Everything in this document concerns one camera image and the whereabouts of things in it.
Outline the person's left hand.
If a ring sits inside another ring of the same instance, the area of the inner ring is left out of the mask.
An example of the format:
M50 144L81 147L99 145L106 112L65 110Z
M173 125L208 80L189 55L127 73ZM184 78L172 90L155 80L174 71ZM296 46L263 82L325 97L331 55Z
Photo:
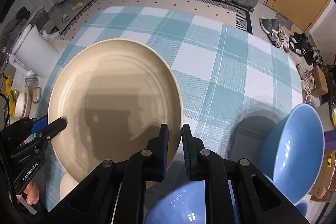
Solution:
M26 195L26 202L29 205L36 205L38 203L40 197L39 189L33 180L29 182L23 193Z

